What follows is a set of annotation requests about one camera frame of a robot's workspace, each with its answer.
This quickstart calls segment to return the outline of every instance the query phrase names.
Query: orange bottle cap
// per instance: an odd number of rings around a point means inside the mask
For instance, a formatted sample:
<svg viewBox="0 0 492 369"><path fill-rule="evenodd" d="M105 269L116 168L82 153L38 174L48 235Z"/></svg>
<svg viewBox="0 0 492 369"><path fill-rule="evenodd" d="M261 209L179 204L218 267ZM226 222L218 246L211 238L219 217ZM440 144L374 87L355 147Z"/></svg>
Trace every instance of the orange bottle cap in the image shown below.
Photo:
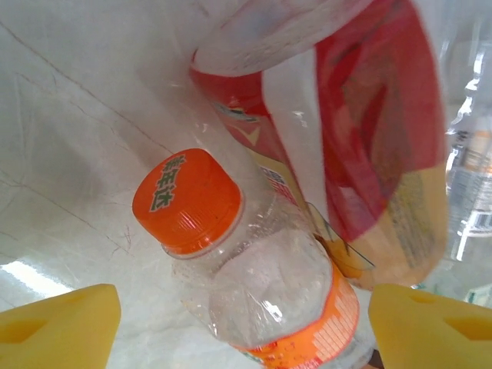
<svg viewBox="0 0 492 369"><path fill-rule="evenodd" d="M172 155L138 187L133 214L171 255L210 246L234 223L241 191L222 167L199 148Z"/></svg>

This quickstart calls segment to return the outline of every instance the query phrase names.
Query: white surface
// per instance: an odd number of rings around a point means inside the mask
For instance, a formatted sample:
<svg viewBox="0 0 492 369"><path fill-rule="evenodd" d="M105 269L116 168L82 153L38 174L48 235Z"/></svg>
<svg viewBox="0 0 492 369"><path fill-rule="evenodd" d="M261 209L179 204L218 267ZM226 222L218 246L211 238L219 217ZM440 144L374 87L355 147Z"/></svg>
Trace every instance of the white surface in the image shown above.
<svg viewBox="0 0 492 369"><path fill-rule="evenodd" d="M257 367L184 312L131 213L147 171L183 148L227 152L226 170L249 180L186 77L219 9L239 2L0 1L0 311L112 283L110 369Z"/></svg>

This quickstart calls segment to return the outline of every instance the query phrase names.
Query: orange label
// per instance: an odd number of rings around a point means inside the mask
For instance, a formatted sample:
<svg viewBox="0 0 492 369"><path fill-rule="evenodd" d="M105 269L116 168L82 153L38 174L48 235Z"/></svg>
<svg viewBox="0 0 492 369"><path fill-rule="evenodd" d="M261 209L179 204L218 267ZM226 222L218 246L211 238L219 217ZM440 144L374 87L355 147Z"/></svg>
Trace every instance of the orange label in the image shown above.
<svg viewBox="0 0 492 369"><path fill-rule="evenodd" d="M359 303L337 267L332 269L332 288L317 321L265 346L236 348L269 369L316 369L338 356L354 336Z"/></svg>

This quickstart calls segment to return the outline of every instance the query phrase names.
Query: bottle cap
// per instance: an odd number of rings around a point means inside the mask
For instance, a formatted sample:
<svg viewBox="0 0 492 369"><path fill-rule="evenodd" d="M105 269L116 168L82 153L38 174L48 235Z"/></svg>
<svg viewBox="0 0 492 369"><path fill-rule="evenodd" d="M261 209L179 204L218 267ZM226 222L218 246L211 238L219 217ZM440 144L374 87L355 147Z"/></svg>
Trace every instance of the bottle cap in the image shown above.
<svg viewBox="0 0 492 369"><path fill-rule="evenodd" d="M241 191L206 151L192 148L164 160L138 187L133 214L171 255L213 244L234 223Z"/></svg>

